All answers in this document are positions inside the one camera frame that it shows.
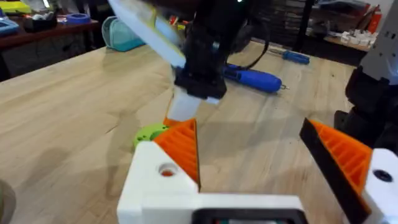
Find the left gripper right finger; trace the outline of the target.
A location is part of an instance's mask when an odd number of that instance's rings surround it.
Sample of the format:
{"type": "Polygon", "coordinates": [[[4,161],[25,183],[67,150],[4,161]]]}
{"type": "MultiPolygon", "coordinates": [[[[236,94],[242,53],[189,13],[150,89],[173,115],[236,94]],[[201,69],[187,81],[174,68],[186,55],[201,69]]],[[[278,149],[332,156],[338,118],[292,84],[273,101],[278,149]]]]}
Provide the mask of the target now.
{"type": "Polygon", "coordinates": [[[343,211],[343,223],[397,224],[397,155],[304,119],[300,138],[343,211]]]}

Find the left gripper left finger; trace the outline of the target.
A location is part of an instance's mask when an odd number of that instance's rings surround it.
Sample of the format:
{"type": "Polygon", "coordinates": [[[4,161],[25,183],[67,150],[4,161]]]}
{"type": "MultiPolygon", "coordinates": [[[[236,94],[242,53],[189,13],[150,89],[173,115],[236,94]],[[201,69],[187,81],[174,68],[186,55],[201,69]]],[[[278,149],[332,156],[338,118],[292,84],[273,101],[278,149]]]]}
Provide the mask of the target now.
{"type": "Polygon", "coordinates": [[[190,223],[200,189],[197,122],[139,135],[117,206],[119,223],[190,223]]]}

